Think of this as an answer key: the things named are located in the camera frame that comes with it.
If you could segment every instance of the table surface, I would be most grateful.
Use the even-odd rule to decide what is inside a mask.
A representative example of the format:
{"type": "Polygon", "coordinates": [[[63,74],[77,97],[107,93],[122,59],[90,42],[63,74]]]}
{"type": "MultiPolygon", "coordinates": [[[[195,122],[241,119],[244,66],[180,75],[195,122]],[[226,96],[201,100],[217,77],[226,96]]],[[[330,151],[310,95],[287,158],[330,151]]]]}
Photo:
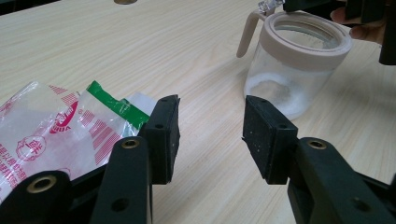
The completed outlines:
{"type": "MultiPolygon", "coordinates": [[[[0,104],[28,82],[115,98],[171,94],[180,147],[173,181],[154,186],[156,223],[293,223],[286,186],[268,186],[241,140],[242,89],[253,58],[235,57],[248,0],[63,0],[0,17],[0,104]]],[[[331,142],[358,172],[389,183],[396,172],[396,67],[377,44],[352,51],[293,123],[299,137],[331,142]]]]}

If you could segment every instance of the black object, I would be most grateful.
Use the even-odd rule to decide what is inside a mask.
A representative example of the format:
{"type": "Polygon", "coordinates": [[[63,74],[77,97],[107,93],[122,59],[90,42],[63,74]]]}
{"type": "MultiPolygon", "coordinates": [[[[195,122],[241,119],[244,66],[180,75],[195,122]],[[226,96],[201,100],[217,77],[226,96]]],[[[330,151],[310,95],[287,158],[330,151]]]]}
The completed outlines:
{"type": "Polygon", "coordinates": [[[328,142],[297,138],[271,103],[247,96],[243,139],[268,184],[287,183],[297,223],[396,223],[390,186],[352,170],[328,142]]]}
{"type": "MultiPolygon", "coordinates": [[[[386,28],[382,43],[379,62],[384,65],[396,65],[396,3],[391,1],[386,6],[385,0],[346,0],[346,3],[336,0],[287,0],[283,9],[287,12],[303,10],[313,15],[330,20],[330,13],[346,7],[346,19],[361,18],[361,23],[380,21],[386,16],[386,28]]],[[[347,24],[353,27],[358,24],[347,24]]]]}
{"type": "Polygon", "coordinates": [[[73,181],[46,171],[0,205],[0,223],[151,223],[152,185],[172,180],[180,133],[176,95],[162,98],[137,137],[113,147],[107,165],[73,181]]]}

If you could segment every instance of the pitcher handle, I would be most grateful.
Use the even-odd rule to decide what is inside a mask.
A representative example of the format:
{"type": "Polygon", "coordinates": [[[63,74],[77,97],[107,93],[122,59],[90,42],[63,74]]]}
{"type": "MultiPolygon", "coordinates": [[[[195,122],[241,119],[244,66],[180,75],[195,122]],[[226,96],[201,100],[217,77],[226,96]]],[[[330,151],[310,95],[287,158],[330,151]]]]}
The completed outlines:
{"type": "Polygon", "coordinates": [[[247,23],[245,24],[244,33],[242,33],[241,42],[239,43],[238,51],[236,52],[236,57],[242,58],[248,51],[248,46],[251,41],[251,37],[253,37],[254,30],[256,29],[257,22],[260,20],[265,21],[269,15],[273,14],[274,10],[267,12],[265,15],[261,10],[254,10],[248,15],[247,23]]]}

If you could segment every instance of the metal screw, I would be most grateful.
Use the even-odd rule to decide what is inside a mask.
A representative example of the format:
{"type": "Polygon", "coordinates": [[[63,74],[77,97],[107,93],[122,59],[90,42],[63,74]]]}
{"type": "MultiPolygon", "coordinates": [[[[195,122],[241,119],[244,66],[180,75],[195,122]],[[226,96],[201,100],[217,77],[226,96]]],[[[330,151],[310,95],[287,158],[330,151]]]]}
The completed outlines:
{"type": "Polygon", "coordinates": [[[56,177],[54,175],[40,176],[36,178],[32,183],[30,183],[26,190],[29,193],[39,193],[52,188],[55,183],[56,177]]]}

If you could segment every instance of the transparent plastic packaging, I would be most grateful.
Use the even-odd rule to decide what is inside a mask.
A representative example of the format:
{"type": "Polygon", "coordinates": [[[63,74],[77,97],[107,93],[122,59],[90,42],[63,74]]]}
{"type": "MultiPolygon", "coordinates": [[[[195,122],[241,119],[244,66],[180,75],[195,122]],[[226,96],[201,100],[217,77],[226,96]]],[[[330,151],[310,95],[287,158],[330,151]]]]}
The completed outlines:
{"type": "Polygon", "coordinates": [[[81,94],[38,82],[17,92],[0,106],[0,202],[30,175],[61,170],[75,179],[106,164],[155,106],[142,94],[131,100],[115,100],[96,82],[81,94]]]}

